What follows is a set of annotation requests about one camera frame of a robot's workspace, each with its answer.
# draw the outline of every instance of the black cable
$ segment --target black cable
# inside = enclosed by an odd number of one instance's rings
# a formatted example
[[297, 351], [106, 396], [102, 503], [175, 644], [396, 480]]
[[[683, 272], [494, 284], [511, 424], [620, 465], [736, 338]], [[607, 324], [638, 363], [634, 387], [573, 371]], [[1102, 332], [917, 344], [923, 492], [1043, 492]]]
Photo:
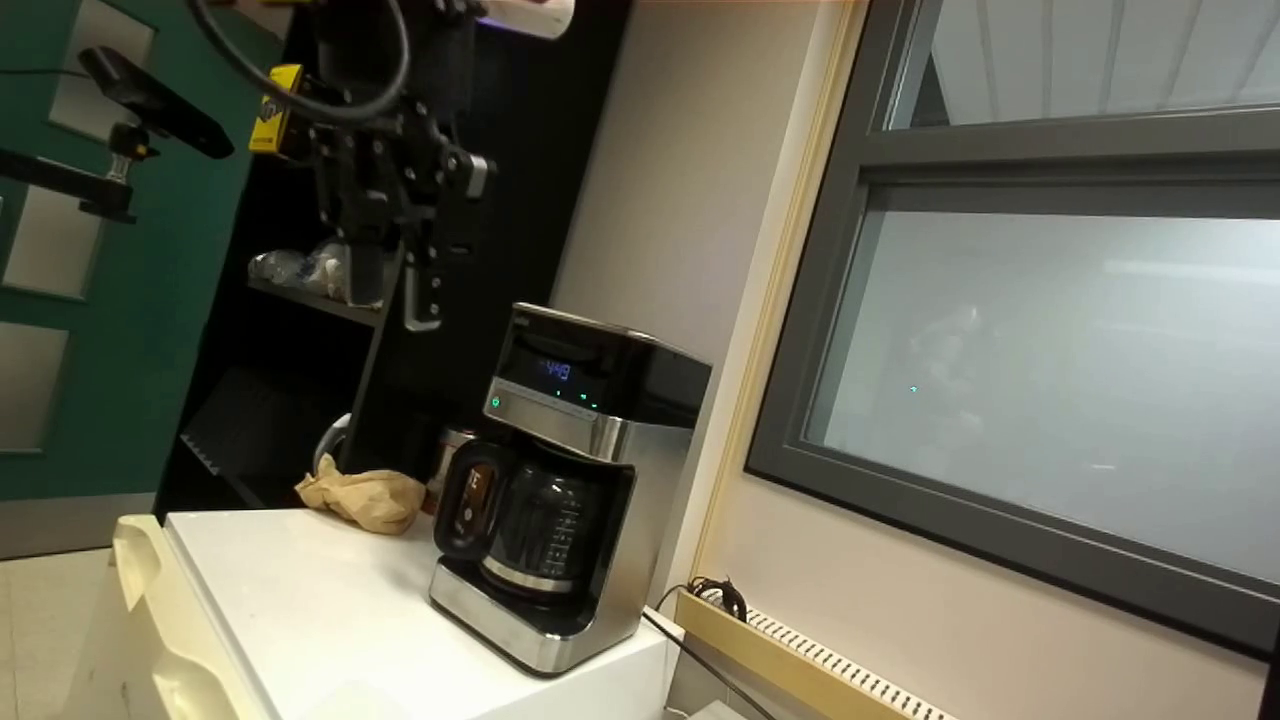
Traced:
[[0, 74], [86, 74], [87, 73], [78, 73], [78, 66], [0, 66]]
[[736, 681], [729, 681], [714, 659], [704, 659], [700, 651], [694, 651], [675, 633], [667, 633], [661, 620], [653, 620], [650, 610], [640, 610], [657, 633], [663, 633], [667, 644], [675, 644], [683, 656], [694, 656], [704, 672], [714, 672], [725, 686], [734, 686], [734, 696], [739, 696], [744, 704], [751, 704], [766, 720], [774, 720], [774, 713], [744, 690]]
[[246, 74], [251, 81], [260, 91], [268, 91], [281, 106], [308, 114], [317, 123], [363, 123], [384, 114], [390, 106], [396, 106], [396, 100], [403, 95], [408, 85], [408, 66], [414, 66], [414, 37], [408, 37], [408, 19], [400, 0], [390, 0], [394, 25], [396, 25], [396, 43], [400, 43], [400, 61], [396, 73], [390, 81], [384, 91], [375, 91], [363, 103], [319, 103], [297, 91], [284, 91], [281, 85], [273, 85], [273, 74], [264, 74], [213, 19], [205, 0], [187, 0], [197, 26], [207, 37], [207, 43]]

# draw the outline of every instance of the window frame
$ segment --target window frame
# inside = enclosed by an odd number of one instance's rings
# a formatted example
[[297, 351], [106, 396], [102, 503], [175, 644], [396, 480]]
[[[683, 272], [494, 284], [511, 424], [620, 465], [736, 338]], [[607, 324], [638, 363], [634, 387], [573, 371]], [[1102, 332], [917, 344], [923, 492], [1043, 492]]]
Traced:
[[861, 292], [870, 272], [854, 257], [878, 223], [881, 194], [964, 206], [979, 186], [998, 186], [1026, 194], [1019, 213], [1080, 206], [1087, 194], [1091, 206], [1118, 213], [1169, 205], [1169, 215], [1179, 215], [1179, 200], [1198, 200], [1228, 215], [1280, 215], [1280, 113], [893, 126], [914, 100], [906, 85], [923, 74], [922, 37], [929, 55], [931, 14], [931, 0], [870, 7], [747, 472], [1232, 651], [1270, 656], [1280, 633], [1278, 583], [803, 440], [845, 292]]

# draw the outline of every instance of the white wall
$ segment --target white wall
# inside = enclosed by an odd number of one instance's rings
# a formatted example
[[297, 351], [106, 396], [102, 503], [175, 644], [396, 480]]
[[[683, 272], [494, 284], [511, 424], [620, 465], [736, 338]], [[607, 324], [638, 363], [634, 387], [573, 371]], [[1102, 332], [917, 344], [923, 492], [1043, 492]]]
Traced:
[[640, 0], [624, 43], [555, 304], [718, 363], [672, 572], [704, 536], [700, 572], [958, 716], [1256, 716], [1253, 659], [739, 472], [825, 154], [841, 7]]

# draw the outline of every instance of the white countertop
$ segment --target white countertop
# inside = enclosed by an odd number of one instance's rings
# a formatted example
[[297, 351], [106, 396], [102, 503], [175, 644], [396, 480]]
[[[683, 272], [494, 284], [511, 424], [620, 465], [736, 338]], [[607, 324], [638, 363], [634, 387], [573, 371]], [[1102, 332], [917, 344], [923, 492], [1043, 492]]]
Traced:
[[175, 510], [170, 533], [288, 720], [663, 716], [675, 647], [650, 625], [542, 681], [439, 615], [428, 524], [394, 540], [319, 510]]

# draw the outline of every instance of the coffee maker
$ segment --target coffee maker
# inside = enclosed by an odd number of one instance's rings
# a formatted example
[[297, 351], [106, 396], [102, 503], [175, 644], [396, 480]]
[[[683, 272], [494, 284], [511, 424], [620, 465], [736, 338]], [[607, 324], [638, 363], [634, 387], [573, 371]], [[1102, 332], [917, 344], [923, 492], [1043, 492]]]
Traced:
[[542, 674], [640, 625], [709, 363], [518, 304], [484, 427], [452, 453], [434, 602]]

